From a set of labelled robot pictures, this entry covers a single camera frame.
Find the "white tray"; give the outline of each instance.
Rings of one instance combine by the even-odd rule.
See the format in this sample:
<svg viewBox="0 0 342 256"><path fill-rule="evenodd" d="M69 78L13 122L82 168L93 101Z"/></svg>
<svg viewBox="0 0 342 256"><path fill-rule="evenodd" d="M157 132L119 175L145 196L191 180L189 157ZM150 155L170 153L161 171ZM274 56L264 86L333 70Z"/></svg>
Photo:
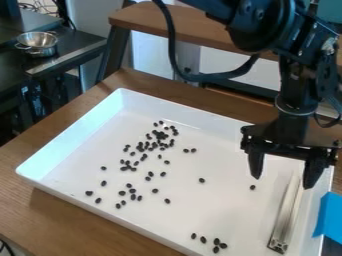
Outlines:
<svg viewBox="0 0 342 256"><path fill-rule="evenodd" d="M137 152L135 145L146 140L159 120L178 129L175 146L148 152L136 172L120 171L120 159L132 162L141 156L124 153L124 145ZM120 89L20 165L17 173L42 190L187 255L214 255L216 237L229 246L218 255L279 255L266 245L290 177L301 175L303 163L267 156L263 176L256 181L240 150L243 125L247 123ZM196 153L183 152L193 147ZM171 164L165 165L158 154ZM145 181L149 171L155 174L151 182ZM167 172L164 178L162 171ZM287 255L320 255L322 237L311 236L332 174L327 169L316 187L304 193ZM206 183L200 184L199 178ZM100 186L102 180L107 186ZM126 195L127 205L118 210L115 204L123 199L118 191L127 182L143 200L131 202ZM253 184L255 191L249 189ZM152 194L153 188L159 193ZM95 195L86 196L86 190ZM97 197L100 204L94 203ZM193 232L204 235L207 244L192 240Z"/></svg>

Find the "bean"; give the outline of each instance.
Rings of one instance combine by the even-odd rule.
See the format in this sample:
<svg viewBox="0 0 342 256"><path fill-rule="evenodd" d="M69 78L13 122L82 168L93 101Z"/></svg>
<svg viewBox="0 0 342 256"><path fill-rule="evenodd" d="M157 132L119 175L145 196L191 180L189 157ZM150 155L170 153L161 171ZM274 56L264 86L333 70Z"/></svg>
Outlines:
<svg viewBox="0 0 342 256"><path fill-rule="evenodd" d="M93 191L86 191L85 194L86 194L87 196L92 196L92 195L94 194L94 192L93 192Z"/></svg>
<svg viewBox="0 0 342 256"><path fill-rule="evenodd" d="M213 253L218 253L220 251L220 248L218 247L218 246L215 246L214 248L213 248Z"/></svg>
<svg viewBox="0 0 342 256"><path fill-rule="evenodd" d="M201 236L200 240L203 244L207 243L207 239L204 236Z"/></svg>
<svg viewBox="0 0 342 256"><path fill-rule="evenodd" d="M214 239L214 245L219 245L221 243L220 239L215 238Z"/></svg>
<svg viewBox="0 0 342 256"><path fill-rule="evenodd" d="M220 243L220 247L221 247L221 249L227 249L228 245L225 243Z"/></svg>

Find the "wooden table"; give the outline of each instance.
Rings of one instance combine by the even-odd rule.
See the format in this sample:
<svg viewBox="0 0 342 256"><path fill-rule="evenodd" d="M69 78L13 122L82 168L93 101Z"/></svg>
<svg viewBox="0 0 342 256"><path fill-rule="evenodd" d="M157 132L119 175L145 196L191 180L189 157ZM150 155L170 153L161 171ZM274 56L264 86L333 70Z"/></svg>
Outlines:
<svg viewBox="0 0 342 256"><path fill-rule="evenodd" d="M126 228L34 189L15 168L118 88L127 88L239 120L276 117L269 104L219 94L130 69L119 70L0 148L0 234L37 256L182 255ZM263 113L255 115L254 111ZM340 127L329 130L342 138ZM334 191L342 193L341 163Z"/></svg>

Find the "blue object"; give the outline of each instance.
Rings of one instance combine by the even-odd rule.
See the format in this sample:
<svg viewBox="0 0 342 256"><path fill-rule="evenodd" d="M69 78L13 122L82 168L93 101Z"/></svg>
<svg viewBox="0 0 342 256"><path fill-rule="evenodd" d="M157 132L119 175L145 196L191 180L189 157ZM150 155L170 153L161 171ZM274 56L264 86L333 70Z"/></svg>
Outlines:
<svg viewBox="0 0 342 256"><path fill-rule="evenodd" d="M322 197L313 237L320 235L342 244L342 196L328 192Z"/></svg>

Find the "robotic arm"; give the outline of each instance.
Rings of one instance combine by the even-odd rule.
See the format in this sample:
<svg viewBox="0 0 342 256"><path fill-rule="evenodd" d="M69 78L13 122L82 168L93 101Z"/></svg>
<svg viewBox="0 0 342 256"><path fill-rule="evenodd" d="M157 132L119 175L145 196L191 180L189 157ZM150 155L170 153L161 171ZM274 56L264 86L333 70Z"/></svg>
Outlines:
<svg viewBox="0 0 342 256"><path fill-rule="evenodd" d="M164 13L170 40L174 40L170 13L161 0L153 1ZM236 47L251 53L271 50L279 56L281 90L275 100L279 116L266 124L242 127L241 148L248 154L251 175L256 179L261 177L265 154L304 160L303 186L312 188L324 169L336 163L337 150L342 147L340 141L330 138L324 129L337 124L342 113L336 98L339 92L338 34L330 24L308 13L302 0L181 2L225 24ZM169 53L173 68L180 74L174 51ZM258 55L252 55L239 69L216 77L230 79L243 75L257 59ZM208 75L198 75L199 78L204 76L208 78ZM189 79L195 78L196 75L192 75ZM339 117L328 124L320 123L316 115L322 101L330 103L339 113ZM321 129L311 127L311 117Z"/></svg>

